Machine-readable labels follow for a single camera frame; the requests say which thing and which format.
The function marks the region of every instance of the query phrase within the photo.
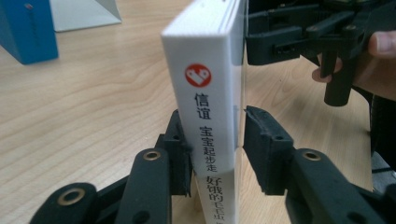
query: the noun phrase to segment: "wooden surface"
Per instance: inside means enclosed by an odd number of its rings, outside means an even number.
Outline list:
[[[56,189],[98,189],[129,174],[177,108],[161,30],[190,0],[118,0],[123,23],[57,34],[60,58],[21,65],[0,48],[0,223],[26,223]],[[326,153],[352,183],[371,188],[367,104],[341,108],[304,59],[246,69],[246,105],[268,110],[296,147]],[[246,155],[240,222],[287,223],[283,197],[264,196]],[[199,202],[174,197],[176,224],[204,223]]]

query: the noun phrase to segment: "blue box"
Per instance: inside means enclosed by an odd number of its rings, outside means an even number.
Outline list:
[[[50,0],[0,0],[0,45],[23,64],[57,58]]]

